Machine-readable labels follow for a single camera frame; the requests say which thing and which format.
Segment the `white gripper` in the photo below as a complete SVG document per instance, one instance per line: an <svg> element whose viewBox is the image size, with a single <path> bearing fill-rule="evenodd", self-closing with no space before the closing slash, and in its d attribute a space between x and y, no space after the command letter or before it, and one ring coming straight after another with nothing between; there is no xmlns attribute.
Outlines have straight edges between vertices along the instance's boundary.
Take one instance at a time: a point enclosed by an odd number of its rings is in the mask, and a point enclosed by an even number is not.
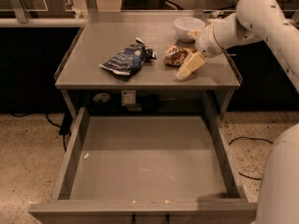
<svg viewBox="0 0 299 224"><path fill-rule="evenodd" d="M203 30L191 30L187 33L187 36L195 40L195 47L198 51L188 54L183 65L176 73L176 79L178 80L187 78L192 72L201 67L206 62L206 57L213 58L224 52L224 37L220 23L210 23Z"/></svg>

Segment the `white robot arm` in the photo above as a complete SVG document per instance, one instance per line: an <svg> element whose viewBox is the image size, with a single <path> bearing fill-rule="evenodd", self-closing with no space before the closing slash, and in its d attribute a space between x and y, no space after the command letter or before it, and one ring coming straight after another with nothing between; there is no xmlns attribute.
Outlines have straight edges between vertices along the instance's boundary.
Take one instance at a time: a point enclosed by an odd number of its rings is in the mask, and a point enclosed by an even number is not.
<svg viewBox="0 0 299 224"><path fill-rule="evenodd" d="M197 51L184 60L178 80L188 77L207 58L261 39L293 86L299 86L299 30L287 21L276 0L239 0L233 14L188 36ZM299 124L282 133L272 146L252 224L299 224Z"/></svg>

